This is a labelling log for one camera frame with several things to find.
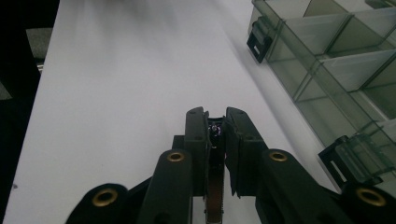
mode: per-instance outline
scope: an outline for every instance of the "white surface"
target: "white surface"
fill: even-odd
[[[62,1],[5,223],[64,223],[88,190],[137,185],[196,106],[212,118],[245,110],[269,147],[329,187],[309,153],[321,145],[248,52],[251,10],[246,0]],[[260,222],[253,198],[232,198],[228,184],[224,201],[224,223]],[[205,223],[200,199],[193,223]]]

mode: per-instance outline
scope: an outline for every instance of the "transparent storage organizer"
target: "transparent storage organizer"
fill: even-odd
[[[253,1],[249,32],[323,145],[349,137],[340,160],[396,195],[396,8],[367,2]]]

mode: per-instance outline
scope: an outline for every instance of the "white table surface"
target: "white table surface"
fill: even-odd
[[[246,46],[248,0],[63,0],[5,223],[64,223],[104,183],[150,177],[197,106],[245,110],[269,147],[319,182],[322,145],[271,69]],[[260,223],[253,198],[231,196],[224,223]],[[201,199],[193,223],[205,223]]]

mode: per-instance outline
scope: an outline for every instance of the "brass screw insert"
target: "brass screw insert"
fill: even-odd
[[[356,193],[362,201],[373,206],[381,207],[387,204],[385,198],[375,190],[359,188],[356,190]]]
[[[96,207],[108,206],[109,204],[114,203],[118,196],[119,194],[114,189],[101,189],[92,198],[92,203]]]
[[[180,152],[173,152],[168,155],[167,159],[169,161],[182,161],[184,160],[184,155]]]
[[[281,153],[281,152],[271,152],[270,153],[270,158],[273,161],[286,161],[288,159],[288,157],[285,154]]]

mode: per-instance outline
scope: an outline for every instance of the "dark floor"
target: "dark floor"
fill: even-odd
[[[50,44],[52,28],[27,29],[26,34],[29,39],[33,56],[35,57],[35,61],[37,63],[37,68],[41,73]],[[0,100],[8,100],[11,98],[11,95],[0,81]]]

